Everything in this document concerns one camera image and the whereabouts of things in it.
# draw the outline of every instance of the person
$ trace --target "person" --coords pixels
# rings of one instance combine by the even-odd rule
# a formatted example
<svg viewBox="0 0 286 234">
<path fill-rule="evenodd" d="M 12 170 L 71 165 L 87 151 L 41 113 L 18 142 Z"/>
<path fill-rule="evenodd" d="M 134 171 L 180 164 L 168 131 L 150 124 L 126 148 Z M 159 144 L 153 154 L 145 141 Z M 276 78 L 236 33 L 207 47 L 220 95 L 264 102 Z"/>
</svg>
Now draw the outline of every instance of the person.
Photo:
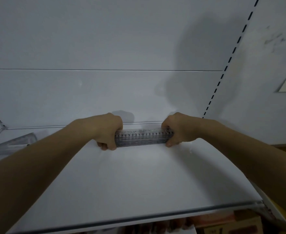
<svg viewBox="0 0 286 234">
<path fill-rule="evenodd" d="M 181 113 L 168 116 L 162 127 L 174 136 L 166 143 L 202 138 L 286 210 L 286 152 L 221 123 Z M 8 231 L 40 197 L 73 156 L 94 139 L 102 150 L 115 150 L 114 134 L 122 119 L 111 113 L 77 119 L 56 133 L 0 161 L 0 233 Z"/>
</svg>

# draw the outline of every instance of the transparent ruler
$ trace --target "transparent ruler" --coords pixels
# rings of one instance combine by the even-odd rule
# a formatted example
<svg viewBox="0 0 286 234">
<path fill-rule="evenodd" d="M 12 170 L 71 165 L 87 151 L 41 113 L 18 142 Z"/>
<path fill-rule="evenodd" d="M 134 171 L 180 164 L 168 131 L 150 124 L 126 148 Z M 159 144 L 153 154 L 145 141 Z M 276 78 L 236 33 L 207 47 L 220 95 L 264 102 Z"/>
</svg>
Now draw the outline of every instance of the transparent ruler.
<svg viewBox="0 0 286 234">
<path fill-rule="evenodd" d="M 165 143 L 174 135 L 170 129 L 118 130 L 115 133 L 117 147 Z"/>
<path fill-rule="evenodd" d="M 16 151 L 25 148 L 26 146 L 35 143 L 37 137 L 34 133 L 29 133 L 21 137 L 9 140 L 0 144 L 0 155 L 10 155 Z"/>
</svg>

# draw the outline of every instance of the person's right arm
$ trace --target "person's right arm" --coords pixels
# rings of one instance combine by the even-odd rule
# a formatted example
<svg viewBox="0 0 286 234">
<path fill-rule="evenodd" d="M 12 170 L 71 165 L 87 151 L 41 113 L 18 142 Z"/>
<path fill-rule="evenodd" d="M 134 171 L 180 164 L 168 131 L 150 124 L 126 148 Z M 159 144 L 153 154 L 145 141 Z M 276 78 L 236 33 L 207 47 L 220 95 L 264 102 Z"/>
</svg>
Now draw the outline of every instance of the person's right arm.
<svg viewBox="0 0 286 234">
<path fill-rule="evenodd" d="M 168 116 L 162 127 L 170 127 L 175 133 L 166 146 L 171 147 L 197 138 L 204 139 L 286 210 L 286 152 L 234 131 L 215 120 L 181 113 Z"/>
</svg>

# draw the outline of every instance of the forearm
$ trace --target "forearm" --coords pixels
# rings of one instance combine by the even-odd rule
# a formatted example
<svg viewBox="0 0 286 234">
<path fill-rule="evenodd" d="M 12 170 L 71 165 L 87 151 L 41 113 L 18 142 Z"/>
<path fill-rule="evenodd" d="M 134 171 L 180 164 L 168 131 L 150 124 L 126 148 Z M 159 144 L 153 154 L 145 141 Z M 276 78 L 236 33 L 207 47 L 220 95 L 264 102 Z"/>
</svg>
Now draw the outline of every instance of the forearm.
<svg viewBox="0 0 286 234">
<path fill-rule="evenodd" d="M 19 220 L 91 139 L 74 128 L 67 126 L 0 161 L 0 233 Z"/>
<path fill-rule="evenodd" d="M 209 120 L 202 138 L 286 210 L 286 152 Z"/>
</svg>

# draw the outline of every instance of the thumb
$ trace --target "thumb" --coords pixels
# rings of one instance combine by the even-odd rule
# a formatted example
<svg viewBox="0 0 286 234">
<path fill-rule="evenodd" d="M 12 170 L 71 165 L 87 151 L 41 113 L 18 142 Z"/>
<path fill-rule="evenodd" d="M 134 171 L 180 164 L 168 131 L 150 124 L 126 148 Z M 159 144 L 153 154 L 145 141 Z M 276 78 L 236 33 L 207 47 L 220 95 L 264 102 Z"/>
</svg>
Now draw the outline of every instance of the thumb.
<svg viewBox="0 0 286 234">
<path fill-rule="evenodd" d="M 115 150 L 117 148 L 114 137 L 109 138 L 107 141 L 107 148 L 110 150 Z"/>
<path fill-rule="evenodd" d="M 176 135 L 174 135 L 171 139 L 169 139 L 167 142 L 166 142 L 166 146 L 167 147 L 172 147 L 173 145 L 176 145 L 180 143 L 178 137 Z"/>
</svg>

